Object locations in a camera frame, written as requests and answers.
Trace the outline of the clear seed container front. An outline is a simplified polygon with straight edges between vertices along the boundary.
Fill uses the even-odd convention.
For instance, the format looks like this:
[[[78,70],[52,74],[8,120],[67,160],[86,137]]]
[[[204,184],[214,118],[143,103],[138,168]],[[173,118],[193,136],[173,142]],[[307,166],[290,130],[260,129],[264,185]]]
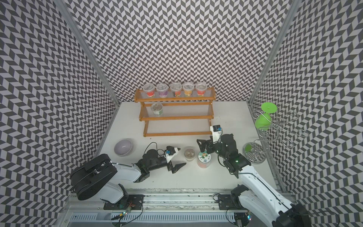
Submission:
[[[161,116],[163,114],[163,105],[160,102],[153,103],[151,110],[155,116]]]

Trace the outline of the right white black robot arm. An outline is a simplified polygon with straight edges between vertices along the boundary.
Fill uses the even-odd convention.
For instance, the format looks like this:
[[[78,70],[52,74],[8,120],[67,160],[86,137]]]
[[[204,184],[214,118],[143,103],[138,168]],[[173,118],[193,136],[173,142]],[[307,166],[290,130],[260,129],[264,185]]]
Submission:
[[[232,134],[213,136],[209,140],[197,140],[200,151],[216,153],[223,164],[241,185],[231,191],[231,199],[238,209],[251,211],[268,227],[310,227],[307,209],[292,203],[278,193],[260,174],[251,162],[238,152]]]

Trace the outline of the clear seed container red label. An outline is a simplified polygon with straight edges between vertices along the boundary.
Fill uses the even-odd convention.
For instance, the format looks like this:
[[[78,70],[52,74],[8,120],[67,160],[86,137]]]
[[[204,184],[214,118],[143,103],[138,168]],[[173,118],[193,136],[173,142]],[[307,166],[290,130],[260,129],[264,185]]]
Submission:
[[[152,83],[146,83],[142,89],[149,98],[153,98],[155,96],[155,86]]]

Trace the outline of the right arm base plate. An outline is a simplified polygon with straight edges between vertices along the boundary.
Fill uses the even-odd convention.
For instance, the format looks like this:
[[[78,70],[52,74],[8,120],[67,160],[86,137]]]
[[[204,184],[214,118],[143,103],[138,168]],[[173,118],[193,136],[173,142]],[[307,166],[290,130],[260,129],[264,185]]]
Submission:
[[[245,191],[249,191],[247,186],[238,185],[229,194],[218,194],[217,203],[219,209],[222,211],[226,211],[228,209],[243,209],[243,206],[239,202],[239,196]]]

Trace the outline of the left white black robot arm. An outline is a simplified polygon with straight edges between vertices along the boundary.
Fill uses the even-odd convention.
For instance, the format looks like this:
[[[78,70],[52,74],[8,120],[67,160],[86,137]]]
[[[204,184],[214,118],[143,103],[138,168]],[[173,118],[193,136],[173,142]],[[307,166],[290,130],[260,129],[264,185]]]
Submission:
[[[102,154],[71,172],[71,191],[80,201],[95,196],[107,204],[126,206],[129,194],[121,183],[114,184],[112,181],[140,183],[150,177],[151,171],[163,167],[175,174],[186,165],[185,162],[172,163],[179,151],[179,148],[168,146],[160,155],[157,149],[150,149],[131,165],[112,162],[107,154]]]

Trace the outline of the orange wooden tiered shelf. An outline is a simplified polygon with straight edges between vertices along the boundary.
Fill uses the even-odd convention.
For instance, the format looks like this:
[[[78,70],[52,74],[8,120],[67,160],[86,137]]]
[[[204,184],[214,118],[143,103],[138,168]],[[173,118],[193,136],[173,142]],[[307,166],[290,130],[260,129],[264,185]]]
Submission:
[[[204,131],[182,132],[180,130],[172,132],[149,132],[151,121],[175,121],[175,120],[207,120],[208,127],[212,126],[214,119],[213,102],[216,100],[215,88],[206,90],[205,96],[198,96],[194,90],[192,96],[187,97],[181,92],[179,97],[174,97],[171,90],[166,98],[161,98],[155,92],[153,98],[149,98],[142,89],[135,91],[134,101],[140,103],[139,121],[144,122],[144,137],[156,136],[186,136],[186,135],[210,135],[210,129]],[[163,114],[155,116],[151,110],[153,103],[160,102],[163,105]]]

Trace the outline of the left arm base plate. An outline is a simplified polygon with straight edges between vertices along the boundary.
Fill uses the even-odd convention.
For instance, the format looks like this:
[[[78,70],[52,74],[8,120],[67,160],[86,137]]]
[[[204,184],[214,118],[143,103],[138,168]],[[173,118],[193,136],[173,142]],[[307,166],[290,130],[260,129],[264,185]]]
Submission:
[[[104,210],[106,211],[118,211],[131,208],[132,210],[140,211],[143,207],[145,196],[142,194],[132,194],[124,196],[120,201],[115,204],[106,202],[104,204]]]

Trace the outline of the clear seed container beige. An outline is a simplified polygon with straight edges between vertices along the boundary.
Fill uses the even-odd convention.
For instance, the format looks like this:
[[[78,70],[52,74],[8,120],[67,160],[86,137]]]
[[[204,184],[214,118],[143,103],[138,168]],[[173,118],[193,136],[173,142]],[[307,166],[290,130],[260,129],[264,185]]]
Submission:
[[[184,157],[187,161],[193,161],[196,157],[195,150],[192,147],[186,147],[184,150]]]

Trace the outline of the pink jar floral lid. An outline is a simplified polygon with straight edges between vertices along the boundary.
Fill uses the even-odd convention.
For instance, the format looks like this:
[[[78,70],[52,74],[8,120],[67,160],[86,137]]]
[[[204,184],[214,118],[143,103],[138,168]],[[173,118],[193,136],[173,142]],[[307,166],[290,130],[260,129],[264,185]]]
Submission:
[[[197,164],[200,168],[207,168],[211,163],[211,154],[205,152],[199,152]]]

